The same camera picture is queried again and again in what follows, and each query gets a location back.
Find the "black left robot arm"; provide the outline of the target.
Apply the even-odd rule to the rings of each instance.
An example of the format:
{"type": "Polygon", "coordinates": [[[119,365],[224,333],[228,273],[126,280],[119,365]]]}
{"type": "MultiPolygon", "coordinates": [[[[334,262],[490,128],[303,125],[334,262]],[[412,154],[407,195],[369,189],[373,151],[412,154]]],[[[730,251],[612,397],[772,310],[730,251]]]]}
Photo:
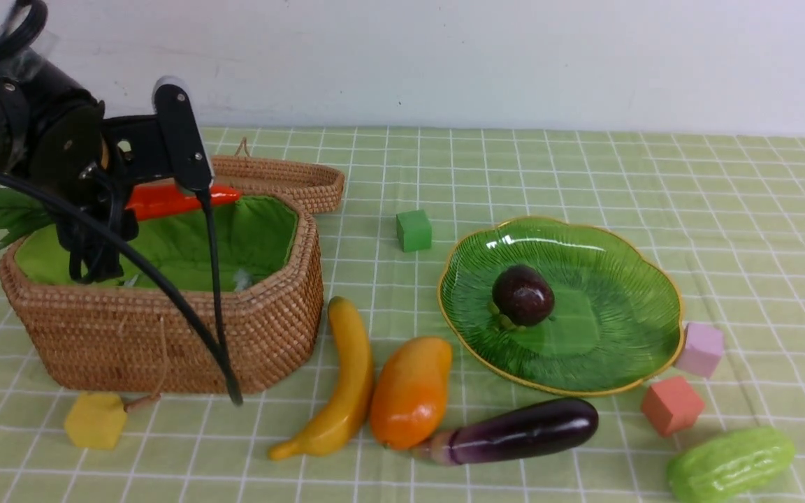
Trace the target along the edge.
{"type": "Polygon", "coordinates": [[[122,276],[138,234],[130,143],[109,133],[103,101],[48,60],[48,13],[14,1],[0,22],[0,186],[53,219],[73,282],[105,282],[122,276]]]}

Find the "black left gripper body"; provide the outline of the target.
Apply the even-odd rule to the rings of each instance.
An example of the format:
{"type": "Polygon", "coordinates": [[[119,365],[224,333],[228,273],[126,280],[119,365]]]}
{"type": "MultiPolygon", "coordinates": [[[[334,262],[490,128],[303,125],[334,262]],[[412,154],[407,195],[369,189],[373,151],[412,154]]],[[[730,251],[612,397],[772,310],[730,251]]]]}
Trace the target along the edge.
{"type": "Polygon", "coordinates": [[[166,174],[159,117],[105,118],[102,112],[32,112],[29,181],[71,205],[53,205],[58,241],[69,254],[73,282],[91,284],[122,276],[120,251],[77,220],[86,214],[124,241],[138,234],[126,204],[134,186],[166,174]]]}

